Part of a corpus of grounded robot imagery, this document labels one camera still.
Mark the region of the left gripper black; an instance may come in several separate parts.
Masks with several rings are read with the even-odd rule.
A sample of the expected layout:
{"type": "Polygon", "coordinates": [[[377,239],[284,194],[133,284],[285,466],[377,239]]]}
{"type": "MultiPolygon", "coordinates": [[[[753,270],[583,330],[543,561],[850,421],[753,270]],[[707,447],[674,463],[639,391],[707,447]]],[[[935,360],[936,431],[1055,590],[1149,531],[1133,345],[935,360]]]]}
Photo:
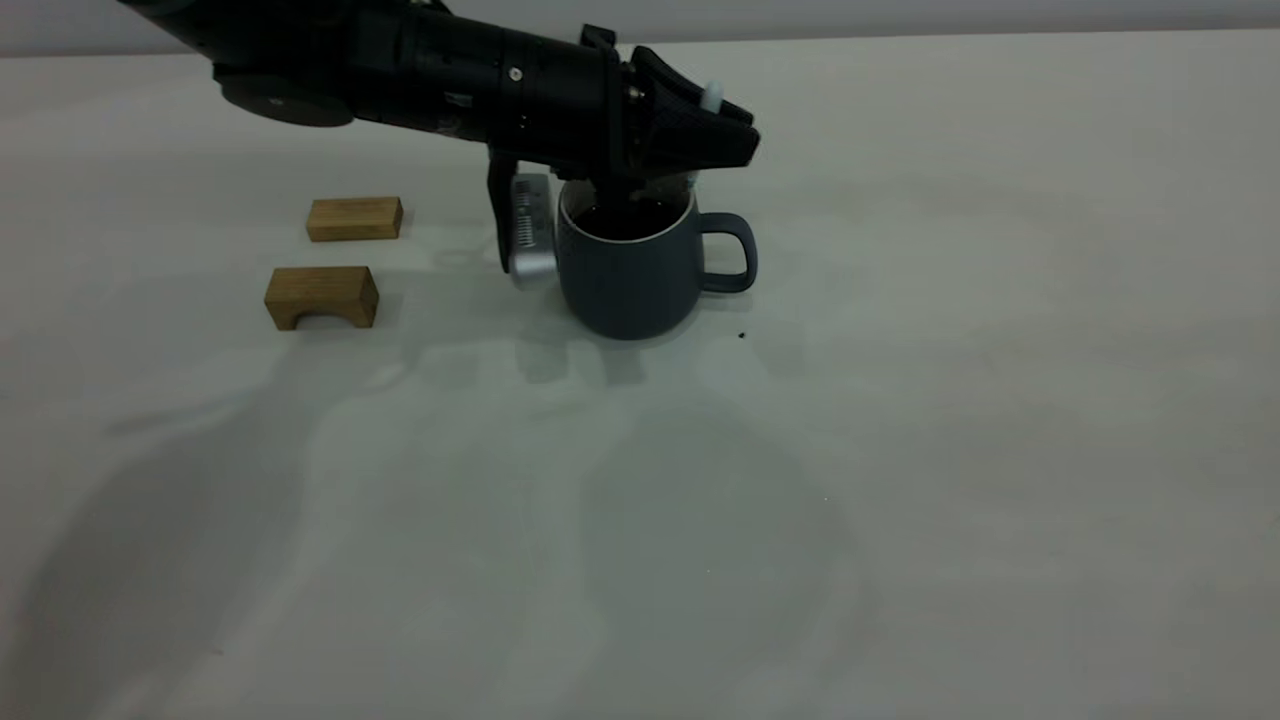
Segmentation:
{"type": "Polygon", "coordinates": [[[604,150],[590,174],[596,200],[630,201],[650,174],[732,169],[753,161],[762,135],[750,111],[727,100],[717,111],[705,109],[704,88],[654,50],[636,46],[628,61],[617,42],[613,29],[581,28],[580,44],[598,51],[604,65],[604,150]],[[639,113],[646,101],[652,117],[644,147],[639,113]]]}

